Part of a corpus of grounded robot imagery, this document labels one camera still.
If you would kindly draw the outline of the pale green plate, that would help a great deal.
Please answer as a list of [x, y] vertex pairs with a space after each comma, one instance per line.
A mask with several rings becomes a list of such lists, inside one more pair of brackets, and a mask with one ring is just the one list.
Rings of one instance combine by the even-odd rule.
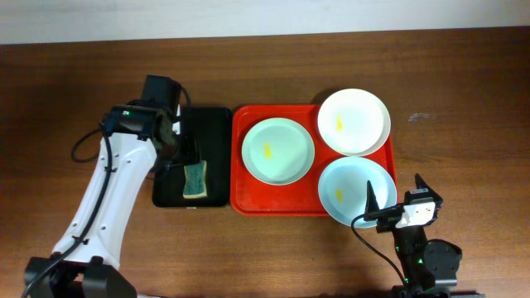
[[252, 126], [241, 146], [243, 164], [257, 180], [289, 185], [303, 178], [316, 157], [310, 133], [288, 118], [268, 118]]

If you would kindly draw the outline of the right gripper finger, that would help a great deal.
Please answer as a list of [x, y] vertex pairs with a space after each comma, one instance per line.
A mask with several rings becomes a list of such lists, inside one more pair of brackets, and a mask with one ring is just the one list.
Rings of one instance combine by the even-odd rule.
[[423, 180], [423, 178], [418, 173], [415, 174], [414, 179], [417, 190], [431, 191], [431, 187]]
[[379, 211], [377, 197], [374, 193], [370, 180], [367, 181], [367, 199], [364, 210], [364, 220], [373, 220], [374, 215]]

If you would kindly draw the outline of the light blue plate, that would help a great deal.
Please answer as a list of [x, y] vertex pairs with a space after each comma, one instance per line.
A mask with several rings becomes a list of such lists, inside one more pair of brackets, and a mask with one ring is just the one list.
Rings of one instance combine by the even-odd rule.
[[380, 209], [397, 203], [397, 187], [388, 172], [374, 161], [353, 156], [333, 161], [323, 170], [318, 183], [320, 202], [333, 219], [351, 227], [364, 214], [368, 182]]

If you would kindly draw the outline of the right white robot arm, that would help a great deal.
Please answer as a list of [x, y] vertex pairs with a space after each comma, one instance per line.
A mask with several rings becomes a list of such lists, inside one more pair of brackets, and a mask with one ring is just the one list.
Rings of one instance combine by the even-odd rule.
[[455, 244], [426, 237], [425, 227], [437, 220], [443, 199], [419, 176], [416, 188], [392, 207], [378, 207], [372, 184], [367, 183], [367, 202], [362, 219], [375, 221], [378, 233], [391, 233], [402, 268], [394, 297], [449, 297], [456, 286], [462, 250]]

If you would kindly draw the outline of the green yellow sponge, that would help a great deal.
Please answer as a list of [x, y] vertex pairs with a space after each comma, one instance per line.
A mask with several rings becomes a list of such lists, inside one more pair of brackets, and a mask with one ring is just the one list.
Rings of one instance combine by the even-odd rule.
[[185, 185], [184, 199], [199, 199], [207, 196], [206, 172], [207, 162], [201, 160], [193, 165], [184, 166]]

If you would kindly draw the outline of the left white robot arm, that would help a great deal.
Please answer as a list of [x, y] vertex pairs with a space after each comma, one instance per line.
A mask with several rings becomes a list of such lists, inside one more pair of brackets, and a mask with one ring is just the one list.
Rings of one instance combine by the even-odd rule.
[[99, 124], [97, 162], [78, 210], [48, 258], [24, 272], [25, 297], [136, 297], [119, 272], [123, 236], [141, 183], [172, 160], [181, 109], [118, 105]]

